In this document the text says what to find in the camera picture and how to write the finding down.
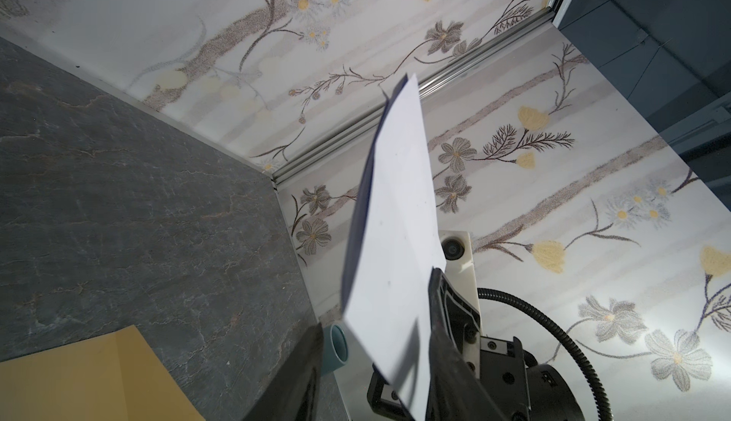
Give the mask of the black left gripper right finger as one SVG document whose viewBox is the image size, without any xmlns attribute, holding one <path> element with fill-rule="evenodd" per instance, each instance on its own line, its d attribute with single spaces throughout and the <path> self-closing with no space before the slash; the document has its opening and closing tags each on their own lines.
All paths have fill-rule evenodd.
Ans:
<svg viewBox="0 0 731 421">
<path fill-rule="evenodd" d="M 434 420 L 506 420 L 504 413 L 470 371 L 449 335 L 441 298 L 441 287 L 446 281 L 441 269 L 432 269 L 428 283 L 430 413 Z"/>
</svg>

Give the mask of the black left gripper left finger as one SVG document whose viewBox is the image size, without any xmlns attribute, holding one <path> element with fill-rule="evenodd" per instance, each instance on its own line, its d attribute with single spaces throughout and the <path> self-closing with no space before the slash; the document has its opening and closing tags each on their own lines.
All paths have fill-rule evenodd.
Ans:
<svg viewBox="0 0 731 421">
<path fill-rule="evenodd" d="M 308 327 L 244 420 L 315 420 L 323 352 L 322 326 Z"/>
</svg>

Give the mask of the tan paper envelope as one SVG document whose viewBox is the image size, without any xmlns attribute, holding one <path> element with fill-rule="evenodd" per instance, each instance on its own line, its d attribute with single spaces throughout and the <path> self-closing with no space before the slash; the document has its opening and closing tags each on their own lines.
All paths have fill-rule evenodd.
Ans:
<svg viewBox="0 0 731 421">
<path fill-rule="evenodd" d="M 1 364 L 3 420 L 201 420 L 139 330 Z"/>
</svg>

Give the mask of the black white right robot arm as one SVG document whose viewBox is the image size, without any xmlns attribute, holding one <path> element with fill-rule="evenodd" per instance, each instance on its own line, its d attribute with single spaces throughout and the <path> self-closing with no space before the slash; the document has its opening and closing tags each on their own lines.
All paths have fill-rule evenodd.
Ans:
<svg viewBox="0 0 731 421">
<path fill-rule="evenodd" d="M 557 339 L 583 374 L 598 419 L 615 420 L 599 375 L 564 329 L 509 293 L 478 288 L 477 295 L 516 309 Z M 429 300 L 436 342 L 429 345 L 426 420 L 586 420 L 565 379 L 551 365 L 539 364 L 517 337 L 480 335 L 476 309 L 445 284 L 430 289 Z M 387 419 L 415 420 L 375 365 L 367 402 Z"/>
</svg>

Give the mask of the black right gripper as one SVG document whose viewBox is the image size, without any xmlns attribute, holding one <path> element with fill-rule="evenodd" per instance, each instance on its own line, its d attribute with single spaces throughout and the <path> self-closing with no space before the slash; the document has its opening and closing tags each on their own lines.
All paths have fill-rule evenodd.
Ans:
<svg viewBox="0 0 731 421">
<path fill-rule="evenodd" d="M 483 337 L 480 364 L 483 388 L 510 420 L 583 420 L 584 414 L 565 379 L 548 364 L 540 364 L 512 341 Z"/>
</svg>

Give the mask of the blue bordered floral letter paper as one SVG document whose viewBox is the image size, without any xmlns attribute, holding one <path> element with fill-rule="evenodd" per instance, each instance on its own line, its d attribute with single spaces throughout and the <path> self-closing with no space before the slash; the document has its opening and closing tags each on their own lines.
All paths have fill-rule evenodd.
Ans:
<svg viewBox="0 0 731 421">
<path fill-rule="evenodd" d="M 341 309 L 376 369 L 415 420 L 428 408 L 428 282 L 444 268 L 415 76 L 388 100 L 365 162 L 342 277 Z"/>
</svg>

